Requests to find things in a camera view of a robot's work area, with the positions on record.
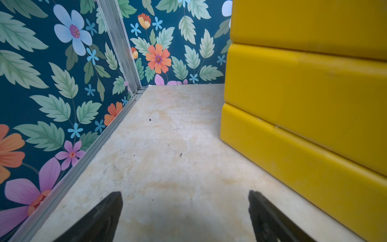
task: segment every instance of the floor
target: floor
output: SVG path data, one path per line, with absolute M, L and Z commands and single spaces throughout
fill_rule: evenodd
M 223 84 L 149 86 L 35 235 L 50 242 L 112 191 L 114 241 L 255 241 L 248 191 L 319 242 L 363 241 L 219 139 Z

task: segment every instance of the floral wallpaper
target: floral wallpaper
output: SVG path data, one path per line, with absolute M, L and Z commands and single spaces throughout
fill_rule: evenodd
M 123 21 L 141 84 L 224 83 L 232 2 L 131 1 Z
M 0 241 L 128 103 L 93 0 L 0 0 Z M 118 0 L 123 18 L 136 11 Z

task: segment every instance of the flower stem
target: flower stem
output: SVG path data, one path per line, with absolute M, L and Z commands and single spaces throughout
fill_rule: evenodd
M 22 163 L 22 165 L 24 165 L 24 166 L 30 168 L 30 169 L 33 170 L 37 175 L 39 175 L 39 171 L 38 171 L 35 167 L 33 167 L 33 166 L 29 165 L 29 164 L 25 164 L 24 162 Z
M 60 175 L 59 175 L 57 181 L 55 182 L 55 185 L 54 185 L 54 186 L 56 186 L 56 185 L 58 184 L 58 182 L 60 182 L 60 179 L 62 179 L 62 177 L 63 177 L 64 174 L 65 174 L 65 171 L 61 171 L 61 172 L 60 172 Z
M 146 38 L 148 39 L 148 42 L 151 44 L 151 41 L 149 40 L 148 33 L 147 33 L 146 29 L 145 29 L 145 35 L 146 35 Z

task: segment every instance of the yellow container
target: yellow container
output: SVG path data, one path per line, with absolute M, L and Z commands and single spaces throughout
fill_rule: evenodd
M 386 62 L 232 44 L 224 99 L 387 175 Z
M 233 0 L 236 43 L 387 60 L 380 0 Z
M 221 139 L 366 240 L 387 241 L 386 177 L 227 103 Z

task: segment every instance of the green leaf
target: green leaf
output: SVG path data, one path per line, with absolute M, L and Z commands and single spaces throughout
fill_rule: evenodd
M 194 21 L 189 16 L 183 16 L 179 22 L 179 29 L 181 30 L 181 34 L 184 36 L 184 39 L 189 40 L 195 45 L 196 31 L 193 22 Z
M 175 73 L 175 76 L 180 80 L 184 80 L 184 78 L 186 78 L 188 75 L 187 67 L 185 66 L 182 60 L 179 61 L 174 56 L 172 56 L 172 62 L 172 68 L 173 72 Z
M 29 52 L 34 52 L 33 49 L 44 50 L 48 48 L 34 35 L 35 32 L 23 27 L 25 24 L 12 19 L 13 16 L 4 12 L 0 12 L 0 41 L 6 41 L 15 49 L 20 50 L 19 46 Z
M 83 67 L 83 71 L 85 71 L 85 84 L 87 84 L 89 83 L 90 78 L 94 76 L 94 69 L 91 61 L 86 62 L 85 66 Z
M 97 70 L 100 77 L 110 78 L 110 74 L 105 71 L 105 68 L 103 68 L 103 66 L 95 65 L 94 67 Z
M 187 66 L 192 69 L 195 69 L 200 64 L 199 54 L 196 53 L 195 49 L 191 49 L 188 45 L 185 45 L 185 61 L 187 62 Z
M 207 29 L 204 29 L 204 37 L 201 38 L 200 55 L 203 58 L 208 58 L 214 54 L 214 38 L 210 36 Z
M 139 50 L 142 55 L 146 55 L 146 53 L 149 53 L 148 48 L 151 46 L 145 39 L 142 39 L 140 37 L 136 38 L 131 38 L 131 42 L 135 45 L 134 47 Z
M 97 8 L 97 24 L 98 24 L 98 34 L 102 34 L 103 32 L 106 32 L 105 22 L 103 21 L 101 11 L 99 10 L 99 7 Z
M 101 98 L 101 101 L 103 102 L 105 98 L 105 87 L 103 86 L 101 80 L 98 78 L 97 82 L 97 92 L 99 92 L 99 97 Z
M 119 76 L 116 78 L 116 80 L 113 82 L 113 95 L 114 94 L 120 94 L 125 90 L 125 80 L 122 76 Z
M 169 45 L 172 43 L 172 34 L 174 30 L 174 27 L 169 27 L 168 29 L 164 28 L 162 31 L 160 31 L 156 41 L 157 44 L 162 45 L 163 49 L 168 49 Z
M 156 72 L 154 71 L 154 69 L 152 70 L 149 66 L 145 68 L 145 76 L 148 83 L 154 78 L 155 75 Z
M 116 56 L 113 53 L 113 50 L 109 49 L 108 43 L 105 42 L 105 56 L 106 62 L 109 64 L 109 68 L 112 70 L 117 70 L 118 64 Z
M 93 13 L 93 9 L 96 8 L 94 0 L 79 0 L 80 1 L 80 13 L 87 14 Z
M 159 4 L 157 4 L 156 8 L 160 11 L 167 10 L 167 13 L 176 11 L 178 7 L 181 7 L 183 2 L 178 2 L 178 0 L 161 0 Z
M 156 44 L 156 35 L 154 34 L 153 29 L 151 31 L 151 34 L 150 34 L 149 38 L 151 39 L 151 44 L 152 45 Z
M 66 61 L 66 69 L 71 70 L 75 63 L 78 62 L 78 55 L 75 53 L 74 48 L 72 47 L 72 44 L 67 47 L 65 51 L 65 55 L 67 56 Z
M 67 70 L 62 71 L 59 66 L 49 62 L 54 76 L 52 79 L 56 82 L 55 86 L 60 90 L 59 93 L 65 98 L 74 98 L 78 93 L 78 85 L 75 84 L 74 77 L 71 77 Z
M 129 18 L 129 15 L 136 13 L 137 9 L 130 6 L 128 0 L 117 0 L 117 2 L 123 17 Z
M 216 31 L 215 35 L 214 35 L 214 38 L 219 38 L 220 36 L 224 35 L 224 34 L 227 34 L 228 31 L 230 30 L 230 23 L 231 21 L 231 18 L 223 21 L 220 25 L 219 25 L 219 29 L 218 31 Z
M 223 76 L 223 73 L 219 71 L 217 67 L 205 65 L 200 69 L 199 76 L 204 81 L 211 81 L 216 80 L 217 77 Z
M 146 8 L 149 11 L 149 13 L 154 16 L 154 10 L 152 8 L 151 3 L 152 3 L 151 0 L 142 0 L 142 5 L 144 6 L 144 8 Z
M 106 59 L 105 55 L 99 50 L 99 47 L 96 46 L 95 44 L 90 45 L 89 48 L 90 48 L 91 52 L 93 52 L 93 50 L 96 50 L 96 52 L 97 52 L 96 56 L 98 58 Z
M 223 49 L 222 49 L 222 51 L 220 52 L 220 54 L 224 54 L 224 53 L 228 52 L 228 48 L 230 47 L 230 45 L 231 45 L 232 43 L 233 43 L 233 42 L 231 41 L 231 39 L 229 39 L 229 40 L 227 41 L 226 46 L 223 47 Z
M 43 113 L 48 113 L 46 116 L 53 118 L 54 121 L 64 122 L 70 118 L 71 108 L 68 103 L 65 103 L 62 98 L 56 98 L 49 94 L 48 97 L 42 95 L 30 96 L 37 104 L 42 106 L 39 108 Z
M 30 86 L 36 88 L 48 88 L 39 76 L 40 73 L 31 68 L 31 63 L 22 60 L 23 56 L 8 50 L 0 50 L 0 76 L 5 74 L 7 80 L 15 85 L 30 89 Z
M 137 68 L 137 73 L 139 74 L 140 80 L 144 79 L 144 67 L 142 66 L 141 58 L 138 58 L 136 60 L 136 68 Z
M 36 4 L 31 0 L 1 0 L 1 2 L 13 13 L 15 10 L 21 15 L 27 18 L 31 18 L 30 15 L 38 18 L 45 18 L 48 15 L 45 14 Z
M 98 114 L 98 109 L 102 106 L 100 103 L 93 101 L 83 102 L 82 106 L 77 107 L 77 118 L 81 124 L 89 124 Z
M 35 145 L 43 151 L 54 151 L 62 147 L 65 142 L 65 132 L 62 128 L 57 128 L 55 124 L 50 125 L 38 121 L 36 124 L 22 124 L 14 127 L 20 133 L 28 136 L 26 142 Z
M 207 11 L 208 5 L 204 3 L 205 0 L 191 0 L 187 4 L 188 11 L 191 12 L 193 17 L 197 17 L 197 19 L 200 20 L 200 18 L 203 19 L 210 19 L 211 16 Z
M 86 151 L 99 137 L 97 132 L 92 133 L 91 131 L 87 134 L 82 134 L 79 140 L 82 142 L 80 150 Z

